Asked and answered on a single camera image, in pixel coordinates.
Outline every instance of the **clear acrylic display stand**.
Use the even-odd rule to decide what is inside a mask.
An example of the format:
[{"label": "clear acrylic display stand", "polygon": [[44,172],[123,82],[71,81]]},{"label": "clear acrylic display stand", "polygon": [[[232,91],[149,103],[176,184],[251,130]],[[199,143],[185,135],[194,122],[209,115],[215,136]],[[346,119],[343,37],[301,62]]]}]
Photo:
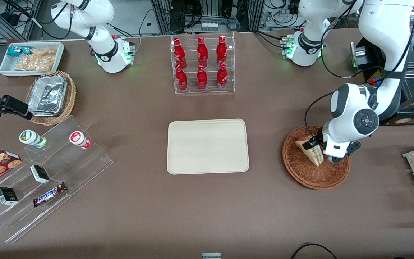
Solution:
[{"label": "clear acrylic display stand", "polygon": [[[226,45],[228,46],[228,58],[226,60],[226,70],[228,71],[228,83],[225,90],[219,90],[217,88],[217,45],[218,37],[220,35],[226,36]],[[197,60],[197,37],[204,36],[205,45],[208,49],[208,66],[205,69],[208,78],[208,88],[207,91],[201,92],[197,87],[197,66],[199,62]],[[174,38],[179,38],[181,46],[184,49],[186,54],[186,64],[187,67],[184,70],[186,77],[188,79],[188,90],[186,92],[180,91],[177,85],[177,79],[175,77],[175,61],[174,55]],[[234,43],[234,34],[233,33],[212,33],[212,34],[203,34],[203,35],[191,35],[191,34],[182,34],[171,37],[170,44],[170,54],[172,60],[172,73],[174,74],[174,89],[176,94],[194,94],[194,93],[225,93],[225,92],[234,92],[235,91],[235,43]]]},{"label": "clear acrylic display stand", "polygon": [[[69,134],[81,131],[92,140],[89,149],[81,149],[69,142]],[[19,200],[15,205],[0,203],[0,232],[6,243],[13,243],[41,220],[66,202],[79,189],[113,163],[105,151],[93,142],[87,133],[87,126],[69,116],[43,135],[47,145],[36,149],[28,145],[18,155],[23,160],[20,167],[0,178],[0,187],[14,189]],[[30,171],[33,164],[42,165],[50,181],[46,184],[36,182]],[[65,182],[66,191],[56,195],[34,208],[33,199]]]}]

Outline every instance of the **brown wicker basket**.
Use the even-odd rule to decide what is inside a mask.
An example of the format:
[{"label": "brown wicker basket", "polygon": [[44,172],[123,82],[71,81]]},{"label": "brown wicker basket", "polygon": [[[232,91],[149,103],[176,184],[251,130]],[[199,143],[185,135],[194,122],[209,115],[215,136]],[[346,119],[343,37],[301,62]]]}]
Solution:
[{"label": "brown wicker basket", "polygon": [[[312,134],[317,134],[319,126],[309,126]],[[306,127],[300,127],[292,131],[284,141],[282,157],[290,175],[306,187],[316,190],[326,190],[342,183],[350,169],[350,158],[346,157],[340,162],[333,164],[328,162],[324,154],[324,162],[315,166],[305,154],[296,146],[295,140],[308,136]]]},{"label": "brown wicker basket", "polygon": [[[76,86],[74,85],[73,80],[71,77],[62,71],[51,72],[46,75],[42,75],[41,77],[53,77],[53,76],[63,76],[66,77],[68,80],[68,85],[66,88],[65,100],[62,113],[57,117],[34,117],[31,118],[31,122],[36,124],[42,124],[44,126],[53,126],[56,124],[61,123],[62,121],[66,120],[68,116],[71,114],[71,110],[74,106],[74,99],[76,97]],[[28,90],[28,95],[25,98],[25,103],[28,103],[31,96],[31,91],[33,90],[35,83],[31,84],[30,90]]]}]

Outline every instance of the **table surface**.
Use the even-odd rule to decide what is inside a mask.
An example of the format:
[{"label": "table surface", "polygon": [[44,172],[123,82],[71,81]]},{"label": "table surface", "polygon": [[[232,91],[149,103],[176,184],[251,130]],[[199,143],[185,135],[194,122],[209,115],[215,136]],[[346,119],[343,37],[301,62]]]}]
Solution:
[{"label": "table surface", "polygon": [[[349,43],[357,29],[327,38],[327,65],[352,74]],[[235,33],[236,92],[174,95],[170,37],[143,39],[135,66],[105,73],[85,41],[65,41],[59,69],[77,95],[72,114],[115,162],[14,244],[0,236],[0,258],[289,258],[305,242],[339,258],[414,258],[414,178],[401,154],[414,150],[414,126],[381,127],[361,140],[347,179],[332,190],[296,182],[282,161],[287,134],[303,125],[317,97],[344,82],[321,60],[299,67],[252,33]],[[33,78],[0,78],[0,96],[25,99]],[[329,120],[329,98],[312,108],[311,124]],[[241,118],[247,125],[245,173],[170,175],[172,121]],[[25,129],[50,127],[3,115],[0,149],[18,151]],[[309,247],[297,258],[329,258]]]}]

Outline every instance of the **red bottle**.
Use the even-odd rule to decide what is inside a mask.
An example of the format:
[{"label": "red bottle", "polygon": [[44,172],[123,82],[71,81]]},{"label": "red bottle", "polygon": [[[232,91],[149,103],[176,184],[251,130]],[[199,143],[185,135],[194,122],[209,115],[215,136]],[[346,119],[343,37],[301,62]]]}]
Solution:
[{"label": "red bottle", "polygon": [[197,38],[197,60],[199,64],[204,65],[204,68],[208,66],[208,50],[205,45],[204,37]]},{"label": "red bottle", "polygon": [[220,62],[220,69],[217,72],[217,87],[220,90],[226,90],[226,83],[228,82],[228,72],[226,71],[225,61]]},{"label": "red bottle", "polygon": [[207,91],[207,73],[204,71],[204,65],[197,66],[197,87],[201,92]]},{"label": "red bottle", "polygon": [[181,65],[182,69],[186,69],[186,56],[184,54],[183,47],[180,45],[179,38],[174,39],[174,45],[175,45],[175,49],[174,49],[175,61],[177,62],[177,64]]},{"label": "red bottle", "polygon": [[217,65],[220,66],[221,61],[226,62],[227,58],[227,51],[228,47],[226,46],[226,37],[224,35],[220,35],[218,38],[218,46],[217,46]]},{"label": "red bottle", "polygon": [[186,78],[185,72],[182,70],[181,65],[177,64],[175,66],[176,73],[175,78],[177,79],[177,85],[179,86],[180,91],[186,92],[188,90],[188,79]]}]

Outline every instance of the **robotic arm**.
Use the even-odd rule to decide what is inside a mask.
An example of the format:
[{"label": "robotic arm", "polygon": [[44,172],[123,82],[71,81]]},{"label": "robotic arm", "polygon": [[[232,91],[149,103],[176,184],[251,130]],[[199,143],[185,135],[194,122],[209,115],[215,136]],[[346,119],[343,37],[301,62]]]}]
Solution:
[{"label": "robotic arm", "polygon": [[95,51],[98,64],[106,72],[120,72],[133,63],[135,45],[130,46],[127,41],[113,38],[102,26],[115,16],[110,1],[65,0],[52,6],[51,16],[60,28],[70,29],[87,40]]},{"label": "robotic arm", "polygon": [[384,70],[390,77],[377,91],[369,84],[344,84],[332,95],[333,119],[324,124],[318,136],[324,142],[324,153],[334,162],[349,154],[351,145],[360,146],[354,141],[374,133],[381,119],[397,111],[403,74],[396,72],[404,71],[406,58],[402,54],[407,51],[411,34],[413,5],[414,0],[365,0],[359,29],[365,39],[384,52]]},{"label": "robotic arm", "polygon": [[[292,37],[294,46],[287,58],[301,66],[313,64],[320,52],[321,38],[329,28],[327,17],[340,16],[353,5],[358,10],[363,0],[301,0],[299,12],[307,19],[303,32]],[[330,111],[333,119],[317,134],[317,142],[324,143],[324,154],[338,162],[360,148],[356,142],[376,131],[381,119],[396,113],[400,105],[400,80],[406,62],[404,53],[410,39],[410,15],[414,0],[365,0],[359,29],[365,39],[378,46],[386,56],[387,78],[376,90],[369,84],[344,84],[333,93]]]}]

